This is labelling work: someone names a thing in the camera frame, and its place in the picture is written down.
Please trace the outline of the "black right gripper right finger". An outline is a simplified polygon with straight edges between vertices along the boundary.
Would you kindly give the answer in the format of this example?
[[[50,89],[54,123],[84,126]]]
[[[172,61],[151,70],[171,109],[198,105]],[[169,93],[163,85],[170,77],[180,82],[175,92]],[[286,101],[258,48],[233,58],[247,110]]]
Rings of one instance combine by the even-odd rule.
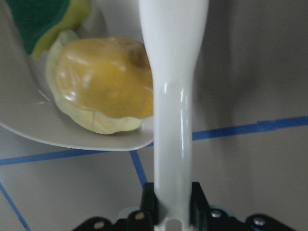
[[[210,206],[198,182],[192,183],[190,222],[193,228],[208,228]]]

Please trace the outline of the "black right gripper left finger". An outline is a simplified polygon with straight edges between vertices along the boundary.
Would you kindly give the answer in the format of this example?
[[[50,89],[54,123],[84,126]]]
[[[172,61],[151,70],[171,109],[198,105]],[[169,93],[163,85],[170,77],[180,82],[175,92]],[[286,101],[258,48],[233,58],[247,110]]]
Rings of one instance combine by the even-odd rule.
[[[154,192],[154,183],[145,183],[142,187],[141,205],[140,209],[147,211],[151,215],[153,223],[159,222],[158,199]]]

